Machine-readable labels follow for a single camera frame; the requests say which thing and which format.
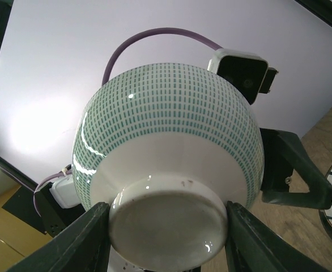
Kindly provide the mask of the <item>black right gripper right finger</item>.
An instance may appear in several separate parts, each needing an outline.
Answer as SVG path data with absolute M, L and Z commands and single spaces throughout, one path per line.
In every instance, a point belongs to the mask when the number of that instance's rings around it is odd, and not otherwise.
M 327 271 L 294 247 L 239 203 L 227 202 L 225 244 L 229 271 Z

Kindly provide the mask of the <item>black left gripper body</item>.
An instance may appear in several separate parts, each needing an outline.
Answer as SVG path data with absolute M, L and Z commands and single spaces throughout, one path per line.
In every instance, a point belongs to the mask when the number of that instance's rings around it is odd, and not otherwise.
M 260 128 L 265 166 L 262 180 L 262 198 L 274 198 L 276 193 L 288 193 L 290 186 L 286 179 L 290 178 L 293 168 L 284 157 L 285 144 L 280 131 Z

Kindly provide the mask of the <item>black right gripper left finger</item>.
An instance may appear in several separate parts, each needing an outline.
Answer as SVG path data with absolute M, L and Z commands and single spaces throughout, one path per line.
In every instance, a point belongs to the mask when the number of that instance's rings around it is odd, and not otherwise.
M 110 206 L 99 202 L 8 271 L 107 271 Z

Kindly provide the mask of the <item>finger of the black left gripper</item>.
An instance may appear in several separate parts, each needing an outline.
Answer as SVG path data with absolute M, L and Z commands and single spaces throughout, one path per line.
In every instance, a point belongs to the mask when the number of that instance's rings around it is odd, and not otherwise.
M 262 198 L 265 203 L 303 207 L 317 210 L 329 209 L 332 203 L 332 185 L 308 156 L 297 134 L 280 131 L 285 144 L 284 157 L 307 184 L 307 193 L 276 193 L 274 198 Z

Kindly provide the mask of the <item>green dotted white bowl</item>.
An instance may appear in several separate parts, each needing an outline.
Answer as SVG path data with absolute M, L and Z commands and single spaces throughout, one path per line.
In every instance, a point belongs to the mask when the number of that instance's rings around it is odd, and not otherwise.
M 82 206 L 110 205 L 109 237 L 127 262 L 185 271 L 227 238 L 227 202 L 250 208 L 262 184 L 261 132 L 243 95 L 206 69 L 156 63 L 104 83 L 73 145 Z

